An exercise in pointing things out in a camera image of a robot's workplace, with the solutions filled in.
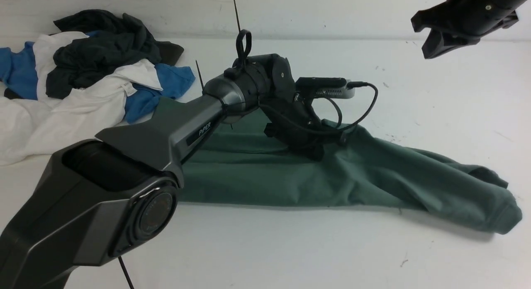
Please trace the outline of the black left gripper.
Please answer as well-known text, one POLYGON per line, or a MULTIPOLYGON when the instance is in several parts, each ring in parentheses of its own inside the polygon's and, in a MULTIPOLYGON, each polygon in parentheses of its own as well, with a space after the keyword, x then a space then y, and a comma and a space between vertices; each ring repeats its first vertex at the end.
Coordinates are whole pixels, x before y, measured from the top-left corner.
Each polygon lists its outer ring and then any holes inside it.
POLYGON ((277 138, 315 162, 324 158, 324 145, 345 145, 345 132, 324 125, 313 110, 313 99, 299 97, 287 58, 278 54, 251 56, 249 64, 262 65, 270 80, 270 91, 260 102, 270 120, 264 128, 267 137, 277 138))

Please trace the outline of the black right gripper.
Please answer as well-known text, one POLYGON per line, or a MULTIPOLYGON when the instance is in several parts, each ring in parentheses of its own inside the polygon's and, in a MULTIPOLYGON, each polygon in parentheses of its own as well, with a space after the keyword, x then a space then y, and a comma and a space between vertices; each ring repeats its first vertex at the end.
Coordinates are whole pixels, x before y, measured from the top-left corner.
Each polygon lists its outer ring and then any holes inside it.
POLYGON ((410 19, 414 32, 431 29, 422 53, 434 59, 461 47, 473 46, 479 37, 518 21, 516 9, 527 0, 446 0, 410 19))

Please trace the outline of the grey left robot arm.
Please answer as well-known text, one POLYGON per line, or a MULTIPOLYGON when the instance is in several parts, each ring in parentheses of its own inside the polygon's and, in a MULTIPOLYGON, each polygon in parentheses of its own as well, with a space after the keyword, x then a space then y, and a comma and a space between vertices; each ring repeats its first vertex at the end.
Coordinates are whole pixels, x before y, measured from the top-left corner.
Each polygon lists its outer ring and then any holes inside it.
POLYGON ((188 103, 163 99, 152 118, 107 128, 52 154, 1 234, 2 289, 62 289, 80 266, 102 266, 157 236, 184 188, 182 165, 218 126, 260 109, 269 137, 318 159, 343 132, 322 126, 315 98, 349 99, 344 78, 299 78, 277 54, 239 56, 188 103))

